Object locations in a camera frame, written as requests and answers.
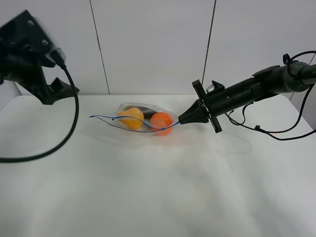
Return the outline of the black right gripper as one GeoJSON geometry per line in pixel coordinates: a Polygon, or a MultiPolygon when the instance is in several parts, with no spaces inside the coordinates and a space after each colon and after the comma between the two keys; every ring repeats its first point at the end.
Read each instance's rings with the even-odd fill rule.
{"type": "Polygon", "coordinates": [[[222,128],[218,116],[255,102],[262,96],[262,85],[254,79],[244,80],[228,88],[216,81],[212,83],[215,89],[210,93],[205,92],[199,80],[192,83],[199,99],[178,117],[180,124],[208,123],[210,119],[215,132],[219,133],[222,128]],[[206,108],[206,117],[201,102],[206,108]]]}

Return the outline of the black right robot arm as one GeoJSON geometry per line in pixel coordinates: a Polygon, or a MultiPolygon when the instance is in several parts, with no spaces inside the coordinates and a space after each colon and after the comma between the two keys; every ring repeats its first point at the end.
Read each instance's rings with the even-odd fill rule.
{"type": "Polygon", "coordinates": [[[205,91],[199,80],[192,83],[198,99],[178,117],[180,124],[211,122],[216,133],[222,128],[217,119],[226,112],[251,102],[278,94],[302,92],[316,82],[316,66],[295,61],[289,67],[271,66],[251,78],[225,88],[212,81],[213,89],[205,91]]]}

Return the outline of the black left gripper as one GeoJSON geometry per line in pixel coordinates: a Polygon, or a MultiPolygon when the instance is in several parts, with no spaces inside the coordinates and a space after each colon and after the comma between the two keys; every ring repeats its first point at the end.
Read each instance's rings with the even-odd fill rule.
{"type": "Polygon", "coordinates": [[[4,79],[17,82],[42,104],[74,97],[79,89],[55,78],[48,85],[43,67],[66,68],[64,53],[52,36],[28,10],[0,28],[0,71],[4,79]]]}

